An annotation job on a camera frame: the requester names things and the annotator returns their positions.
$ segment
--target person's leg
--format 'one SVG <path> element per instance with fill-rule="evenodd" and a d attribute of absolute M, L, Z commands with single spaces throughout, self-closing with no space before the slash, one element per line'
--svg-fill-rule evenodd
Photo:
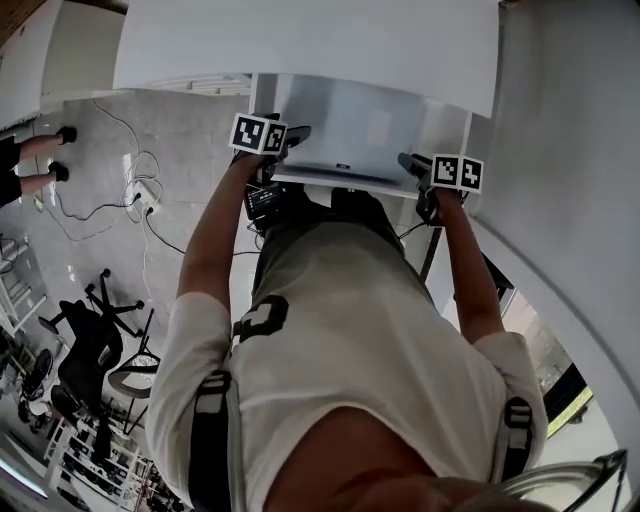
<path fill-rule="evenodd" d="M 56 181 L 56 174 L 50 172 L 48 174 L 36 174 L 34 176 L 20 176 L 19 180 L 22 195 L 30 196 L 49 183 Z"/>
<path fill-rule="evenodd" d="M 47 174 L 20 176 L 18 179 L 20 180 L 22 195 L 31 195 L 54 181 L 68 181 L 69 169 L 58 162 L 51 162 Z"/>
<path fill-rule="evenodd" d="M 26 160 L 60 144 L 62 144 L 62 135 L 37 135 L 20 142 L 20 160 Z"/>
<path fill-rule="evenodd" d="M 36 135 L 19 144 L 20 160 L 31 158 L 43 151 L 53 149 L 67 143 L 73 143 L 78 137 L 78 132 L 70 126 L 63 126 L 55 135 Z"/>

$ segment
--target black shoe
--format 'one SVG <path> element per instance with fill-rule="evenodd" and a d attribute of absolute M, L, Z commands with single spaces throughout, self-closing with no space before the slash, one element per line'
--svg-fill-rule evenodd
<path fill-rule="evenodd" d="M 62 144 L 66 144 L 67 142 L 73 144 L 78 138 L 78 130 L 73 126 L 63 126 L 57 131 L 56 135 L 62 135 Z"/>
<path fill-rule="evenodd" d="M 69 169 L 60 162 L 51 162 L 49 164 L 49 172 L 56 173 L 56 181 L 69 181 Z"/>

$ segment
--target black office chair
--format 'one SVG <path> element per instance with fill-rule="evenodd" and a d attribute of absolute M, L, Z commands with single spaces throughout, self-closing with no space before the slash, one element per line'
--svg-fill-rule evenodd
<path fill-rule="evenodd" d="M 61 312 L 53 320 L 39 317 L 40 325 L 56 335 L 59 334 L 57 324 L 66 319 L 76 337 L 69 355 L 58 368 L 61 384 L 54 386 L 51 393 L 52 405 L 73 425 L 83 414 L 94 418 L 102 415 L 104 377 L 122 356 L 122 337 L 118 327 L 131 336 L 142 336 L 142 330 L 135 332 L 118 315 L 142 309 L 144 302 L 138 301 L 134 306 L 112 306 L 105 283 L 110 276 L 109 269 L 100 274 L 102 299 L 93 294 L 93 285 L 85 289 L 89 301 L 101 310 L 101 315 L 87 309 L 82 301 L 62 301 Z"/>
<path fill-rule="evenodd" d="M 130 336 L 133 336 L 134 338 L 141 337 L 142 329 L 133 331 L 133 329 L 131 329 L 127 324 L 125 324 L 122 320 L 120 320 L 118 315 L 128 313 L 129 311 L 135 311 L 137 309 L 144 309 L 144 302 L 139 300 L 133 306 L 122 306 L 122 307 L 112 306 L 109 300 L 109 294 L 107 292 L 107 284 L 105 282 L 105 279 L 108 279 L 109 277 L 111 277 L 111 271 L 108 268 L 106 268 L 102 271 L 102 274 L 100 274 L 100 291 L 101 291 L 102 299 L 98 299 L 98 297 L 96 297 L 93 294 L 93 291 L 96 289 L 96 287 L 93 284 L 90 284 L 84 290 L 85 293 L 87 294 L 87 298 L 92 304 L 96 305 L 100 309 L 100 311 L 102 311 L 102 318 L 114 323 L 115 325 L 120 327 L 120 329 L 122 329 L 124 332 L 126 332 Z M 58 323 L 64 320 L 64 318 L 65 318 L 65 314 L 63 311 L 52 320 L 47 320 L 46 318 L 43 318 L 43 317 L 38 317 L 38 320 L 40 321 L 40 325 L 42 325 L 42 327 L 52 332 L 56 336 L 58 336 L 60 332 L 58 331 L 58 328 L 56 326 L 58 325 Z"/>
<path fill-rule="evenodd" d="M 110 318 L 87 309 L 82 301 L 62 301 L 60 309 L 76 341 L 58 368 L 60 385 L 52 389 L 51 400 L 56 410 L 75 424 L 81 414 L 102 415 L 104 377 L 120 361 L 122 338 Z"/>

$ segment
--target floor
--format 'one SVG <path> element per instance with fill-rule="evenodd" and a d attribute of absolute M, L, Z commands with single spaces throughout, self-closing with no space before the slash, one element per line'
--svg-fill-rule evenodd
<path fill-rule="evenodd" d="M 231 125 L 236 112 L 247 111 L 248 98 L 135 91 L 96 101 L 113 116 L 129 123 L 141 151 L 156 156 L 163 193 L 160 210 L 153 215 L 152 223 L 167 241 L 185 248 L 231 159 L 232 151 L 227 147 Z M 132 324 L 143 327 L 149 310 L 155 308 L 150 347 L 161 356 L 182 255 L 147 230 L 145 257 L 142 226 L 129 220 L 123 210 L 105 208 L 88 221 L 80 222 L 64 217 L 60 208 L 62 203 L 67 213 L 82 216 L 100 204 L 120 203 L 125 172 L 136 154 L 134 136 L 124 125 L 100 112 L 91 100 L 83 100 L 65 103 L 61 111 L 42 116 L 33 126 L 16 132 L 17 139 L 34 132 L 52 133 L 62 125 L 75 126 L 79 133 L 75 144 L 61 147 L 55 154 L 55 159 L 70 169 L 70 181 L 56 185 L 59 198 L 53 187 L 43 190 L 47 209 L 42 213 L 31 198 L 1 209 L 0 232 L 29 242 L 30 249 L 21 258 L 17 271 L 36 288 L 34 298 L 46 293 L 50 299 L 40 314 L 52 317 L 58 301 L 82 298 L 84 288 L 89 283 L 97 284 L 100 272 L 109 268 L 110 289 L 117 303 L 135 303 L 138 299 L 146 302 L 143 311 L 130 317 Z M 39 157 L 37 164 L 33 159 L 25 161 L 17 172 L 19 175 L 46 172 L 52 157 Z M 137 173 L 154 175 L 153 160 L 143 155 Z M 321 201 L 321 196 L 328 197 L 329 191 L 315 187 L 309 193 L 312 199 Z M 399 233 L 420 221 L 415 215 L 414 201 L 378 197 Z M 58 219 L 67 234 L 52 217 Z M 245 229 L 248 223 L 243 212 L 236 251 L 256 250 L 255 235 Z M 418 270 L 429 238 L 427 228 L 418 229 L 407 238 L 408 259 Z M 257 255 L 253 254 L 234 260 L 231 277 L 234 320 L 250 306 L 256 262 Z M 73 336 L 64 325 L 61 334 L 71 344 Z M 25 330 L 36 344 L 55 347 L 56 340 L 35 319 L 26 324 Z M 125 337 L 124 341 L 127 348 L 123 358 L 138 346 L 138 341 L 132 338 Z M 108 384 L 105 391 L 111 392 Z M 117 393 L 113 396 L 123 406 L 129 402 Z"/>

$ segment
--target white cable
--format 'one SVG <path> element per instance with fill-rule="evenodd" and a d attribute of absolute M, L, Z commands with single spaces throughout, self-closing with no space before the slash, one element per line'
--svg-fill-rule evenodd
<path fill-rule="evenodd" d="M 160 181 L 158 181 L 158 179 L 160 178 L 160 164 L 158 163 L 158 159 L 156 158 L 156 156 L 153 153 L 150 153 L 149 151 L 140 151 L 140 141 L 138 140 L 138 136 L 136 135 L 136 132 L 133 130 L 133 128 L 131 128 L 131 126 L 126 121 L 115 117 L 113 114 L 111 114 L 110 112 L 108 112 L 107 110 L 102 108 L 100 105 L 98 105 L 98 103 L 96 102 L 95 98 L 93 98 L 92 101 L 93 101 L 93 106 L 98 111 L 102 112 L 109 119 L 112 119 L 113 121 L 116 121 L 117 123 L 120 123 L 121 125 L 125 126 L 127 128 L 127 130 L 129 130 L 131 132 L 131 135 L 133 136 L 133 140 L 134 140 L 134 142 L 136 144 L 135 157 L 131 161 L 131 165 L 129 166 L 129 168 L 125 171 L 124 191 L 122 192 L 122 197 L 121 197 L 122 204 L 125 204 L 125 200 L 126 199 L 129 199 L 129 200 L 133 199 L 133 194 L 131 194 L 130 196 L 127 197 L 127 193 L 130 192 L 131 190 L 133 190 L 133 187 L 134 187 L 136 182 L 138 182 L 138 181 L 147 181 L 147 182 L 152 181 L 159 188 L 159 194 L 157 194 L 156 202 L 154 203 L 154 206 L 155 206 L 155 204 L 160 202 L 160 199 L 162 197 L 162 193 L 164 192 L 164 188 L 162 186 L 162 183 L 160 183 Z M 137 174 L 138 162 L 140 160 L 140 157 L 142 157 L 144 155 L 147 155 L 148 157 L 150 157 L 153 160 L 153 162 L 156 164 L 157 172 L 156 172 L 155 176 L 138 175 Z M 139 224 L 140 222 L 142 222 L 142 214 L 138 211 L 138 209 L 135 207 L 135 205 L 133 206 L 133 209 L 138 214 L 138 220 L 134 220 L 133 218 L 131 218 L 131 215 L 129 215 L 129 212 L 127 210 L 125 210 L 125 213 L 127 214 L 127 217 L 129 217 L 129 220 L 131 222 L 133 222 L 134 224 Z"/>
<path fill-rule="evenodd" d="M 102 233 L 105 233 L 106 231 L 109 231 L 113 226 L 116 225 L 116 220 L 113 221 L 113 224 L 111 224 L 111 226 L 109 226 L 108 228 L 103 229 L 102 231 L 97 231 L 89 236 L 85 236 L 82 238 L 73 238 L 69 232 L 64 228 L 64 226 L 62 225 L 62 223 L 57 219 L 57 217 L 53 214 L 53 212 L 49 209 L 49 207 L 46 205 L 46 203 L 42 203 L 44 206 L 44 209 L 47 210 L 47 212 L 49 213 L 49 215 L 51 215 L 51 218 L 53 220 L 56 221 L 56 223 L 58 224 L 58 226 L 60 226 L 60 229 L 62 229 L 62 232 L 67 236 L 67 238 L 69 240 L 71 240 L 72 242 L 82 242 L 83 240 L 89 240 L 89 238 L 93 238 L 94 236 L 100 235 Z"/>
<path fill-rule="evenodd" d="M 149 238 L 147 238 L 147 230 L 144 229 L 144 222 L 142 222 L 141 224 L 142 234 L 144 235 L 144 252 L 142 253 L 142 280 L 144 281 L 144 286 L 147 289 L 149 298 L 151 298 L 151 300 L 156 304 L 160 305 L 160 303 L 153 298 L 153 295 L 151 295 L 151 290 L 149 289 L 149 284 L 147 283 L 147 251 L 149 250 Z"/>
<path fill-rule="evenodd" d="M 131 128 L 131 126 L 126 121 L 115 117 L 113 114 L 111 114 L 110 112 L 108 112 L 107 110 L 105 110 L 104 108 L 99 106 L 96 103 L 95 98 L 93 98 L 93 106 L 97 110 L 102 112 L 104 115 L 106 115 L 108 118 L 110 118 L 113 121 L 116 121 L 117 123 L 120 123 L 121 125 L 125 126 L 127 128 L 127 130 L 129 130 L 131 132 L 131 135 L 133 136 L 133 140 L 135 141 L 135 144 L 136 144 L 136 156 L 131 161 L 131 165 L 129 165 L 129 168 L 125 171 L 124 191 L 122 192 L 122 197 L 121 197 L 122 204 L 126 204 L 125 201 L 127 199 L 129 199 L 129 201 L 131 201 L 133 199 L 133 194 L 131 193 L 131 191 L 133 190 L 133 187 L 134 187 L 136 182 L 138 182 L 138 181 L 140 181 L 140 182 L 147 181 L 147 182 L 153 182 L 158 186 L 159 193 L 157 194 L 156 202 L 153 204 L 153 206 L 157 205 L 160 202 L 160 198 L 162 197 L 162 193 L 164 192 L 164 188 L 162 186 L 162 183 L 160 183 L 160 181 L 158 180 L 158 178 L 160 177 L 160 164 L 158 163 L 158 159 L 156 158 L 156 156 L 153 153 L 150 153 L 149 151 L 140 151 L 140 142 L 138 140 L 138 136 L 136 135 L 136 132 L 133 130 L 133 128 Z M 137 174 L 138 162 L 140 160 L 140 157 L 142 157 L 144 155 L 147 155 L 148 157 L 150 157 L 153 160 L 153 162 L 156 164 L 157 171 L 156 171 L 155 176 L 138 175 Z M 144 252 L 142 253 L 142 281 L 144 282 L 144 286 L 147 289 L 147 294 L 149 295 L 149 298 L 153 302 L 155 302 L 158 306 L 160 306 L 160 308 L 163 311 L 165 311 L 165 308 L 163 307 L 162 303 L 158 302 L 155 299 L 155 297 L 151 294 L 151 289 L 149 288 L 149 283 L 147 283 L 147 252 L 149 250 L 149 238 L 147 237 L 147 231 L 146 231 L 146 229 L 144 227 L 144 217 L 143 217 L 144 214 L 146 213 L 146 209 L 143 209 L 142 212 L 140 212 L 136 208 L 135 204 L 133 205 L 133 209 L 138 214 L 138 220 L 133 219 L 131 217 L 131 215 L 129 215 L 128 210 L 125 210 L 125 213 L 127 214 L 127 217 L 129 217 L 129 220 L 131 222 L 133 222 L 134 224 L 141 224 L 141 227 L 142 227 L 142 234 L 144 235 Z"/>

